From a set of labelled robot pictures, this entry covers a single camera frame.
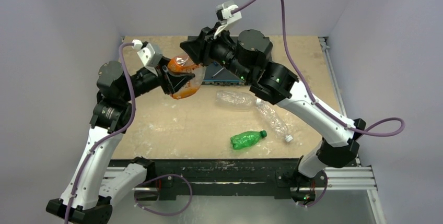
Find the green plastic bottle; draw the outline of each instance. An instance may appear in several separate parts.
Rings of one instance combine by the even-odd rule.
[[[259,140],[263,139],[266,136],[267,133],[265,130],[260,132],[247,131],[231,137],[231,144],[234,149],[238,150],[245,147],[253,146],[257,144]]]

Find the gray floor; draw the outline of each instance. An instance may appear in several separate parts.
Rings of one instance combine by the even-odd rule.
[[[196,196],[185,212],[173,217],[156,216],[134,207],[133,199],[127,195],[118,204],[110,224],[375,223],[366,191],[328,191],[307,210],[295,207],[292,200],[272,197]],[[156,202],[151,208],[173,212],[187,200],[187,196],[179,196],[175,202]]]

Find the crushed plastic bottle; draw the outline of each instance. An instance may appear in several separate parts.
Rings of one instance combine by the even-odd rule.
[[[218,105],[236,110],[256,108],[261,118],[275,132],[278,138],[291,142],[294,138],[289,134],[286,123],[278,116],[271,104],[245,92],[218,91],[215,101]]]
[[[189,80],[176,93],[171,94],[176,100],[184,99],[195,94],[202,85],[205,77],[206,67],[202,65],[195,65],[187,54],[182,54],[172,58],[168,63],[168,69],[177,73],[193,73],[195,77]]]
[[[266,121],[266,123],[274,130],[278,138],[284,139],[286,142],[291,142],[294,138],[289,134],[288,126],[286,123],[278,116],[274,109],[272,109],[271,104],[261,99],[257,99],[256,108],[259,111],[261,117]]]
[[[215,102],[222,107],[247,111],[255,106],[256,98],[245,92],[218,91]]]
[[[260,132],[247,131],[231,137],[231,144],[233,149],[238,150],[245,147],[253,146],[266,136],[267,133],[265,130]]]

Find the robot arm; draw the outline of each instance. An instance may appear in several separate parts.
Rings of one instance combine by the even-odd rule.
[[[182,42],[180,47],[193,62],[209,65],[218,62],[225,69],[250,85],[250,91],[258,98],[276,104],[301,118],[321,134],[322,142],[316,149],[300,159],[295,176],[305,181],[313,178],[326,166],[341,168],[357,155],[357,138],[361,134],[344,127],[322,112],[315,103],[320,103],[334,116],[356,129],[364,129],[366,123],[340,115],[323,101],[314,97],[292,71],[271,59],[272,43],[261,32],[246,30],[239,34],[237,42],[229,31],[220,32],[223,21],[213,28],[203,28],[193,40]]]
[[[131,76],[136,97],[157,87],[161,87],[165,94],[174,94],[195,77],[194,74],[169,71],[169,59],[163,57],[157,46],[137,40],[133,44],[144,65]],[[60,198],[50,200],[46,207],[48,212],[63,218],[71,199],[69,220],[73,223],[107,223],[113,206],[133,187],[146,181],[153,169],[151,162],[135,160],[123,173],[102,185],[104,173],[123,133],[110,137],[91,153],[92,147],[128,123],[132,105],[128,102],[131,98],[121,63],[111,61],[103,64],[99,70],[97,87],[97,105],[93,110],[83,155],[66,190]],[[71,195],[79,171],[82,173],[74,191],[76,193]]]

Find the wooden table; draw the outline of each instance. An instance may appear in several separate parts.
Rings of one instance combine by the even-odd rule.
[[[183,53],[180,42],[186,36],[125,37],[160,46],[164,56]],[[273,61],[291,67],[283,47],[282,36],[271,36]],[[335,110],[339,110],[328,67],[316,36],[288,36],[289,51],[311,86],[312,91]],[[142,63],[132,48],[124,49],[131,74]],[[289,126],[291,143],[277,139],[255,110],[238,112],[215,105],[219,90],[249,92],[249,87],[202,86],[191,97],[175,100],[157,88],[136,99],[136,116],[113,159],[229,159],[229,158],[298,158],[307,154],[321,136],[297,116],[273,106]],[[229,138],[245,131],[267,130],[268,136],[253,147],[233,150]]]

